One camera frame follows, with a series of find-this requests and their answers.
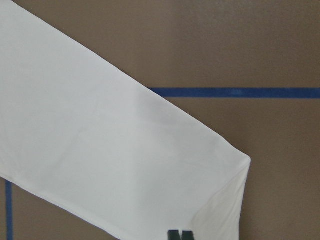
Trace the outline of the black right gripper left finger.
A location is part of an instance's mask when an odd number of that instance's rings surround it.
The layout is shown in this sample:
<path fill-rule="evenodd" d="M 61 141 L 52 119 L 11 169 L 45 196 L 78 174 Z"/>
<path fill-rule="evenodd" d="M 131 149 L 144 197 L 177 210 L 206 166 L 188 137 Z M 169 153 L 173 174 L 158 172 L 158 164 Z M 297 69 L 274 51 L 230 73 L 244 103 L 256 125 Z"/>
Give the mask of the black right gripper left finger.
<path fill-rule="evenodd" d="M 179 230 L 169 230 L 167 232 L 167 239 L 168 240 L 181 240 Z"/>

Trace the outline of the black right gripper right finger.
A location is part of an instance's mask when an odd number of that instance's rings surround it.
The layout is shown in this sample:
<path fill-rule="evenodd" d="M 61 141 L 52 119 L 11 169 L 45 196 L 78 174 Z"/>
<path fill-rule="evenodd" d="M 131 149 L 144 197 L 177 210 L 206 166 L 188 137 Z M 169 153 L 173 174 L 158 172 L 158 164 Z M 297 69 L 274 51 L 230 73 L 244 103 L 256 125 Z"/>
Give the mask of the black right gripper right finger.
<path fill-rule="evenodd" d="M 194 240 L 194 234 L 191 230 L 183 230 L 181 240 Z"/>

